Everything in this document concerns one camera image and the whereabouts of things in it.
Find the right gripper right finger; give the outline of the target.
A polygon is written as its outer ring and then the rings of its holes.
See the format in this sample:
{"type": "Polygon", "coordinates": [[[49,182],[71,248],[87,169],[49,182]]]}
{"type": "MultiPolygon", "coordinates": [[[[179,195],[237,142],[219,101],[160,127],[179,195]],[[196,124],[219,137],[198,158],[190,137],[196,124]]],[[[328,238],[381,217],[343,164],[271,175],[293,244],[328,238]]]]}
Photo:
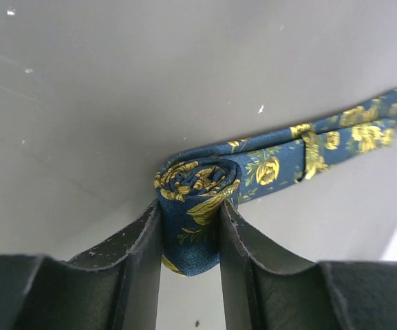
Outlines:
{"type": "Polygon", "coordinates": [[[397,262],[321,261],[285,249],[220,209],[228,329],[397,329],[397,262]]]}

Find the blue yellow floral tie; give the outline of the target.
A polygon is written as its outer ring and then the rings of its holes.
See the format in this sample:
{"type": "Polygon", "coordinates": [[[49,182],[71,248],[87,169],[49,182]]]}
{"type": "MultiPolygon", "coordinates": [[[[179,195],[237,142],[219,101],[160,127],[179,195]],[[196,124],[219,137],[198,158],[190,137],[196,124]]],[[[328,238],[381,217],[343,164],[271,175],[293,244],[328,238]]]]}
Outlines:
{"type": "Polygon", "coordinates": [[[389,146],[397,88],[311,123],[182,151],[155,174],[163,214],[162,263],[196,276],[219,263],[220,206],[237,206],[312,179],[353,157],[389,146]]]}

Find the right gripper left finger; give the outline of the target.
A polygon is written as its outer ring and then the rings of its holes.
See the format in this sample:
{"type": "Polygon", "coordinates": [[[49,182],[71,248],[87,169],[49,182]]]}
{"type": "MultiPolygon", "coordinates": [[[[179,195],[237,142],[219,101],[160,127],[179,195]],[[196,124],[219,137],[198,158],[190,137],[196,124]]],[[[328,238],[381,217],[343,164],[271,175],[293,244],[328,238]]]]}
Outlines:
{"type": "Polygon", "coordinates": [[[161,254],[157,201],[68,261],[0,254],[0,329],[154,329],[161,254]]]}

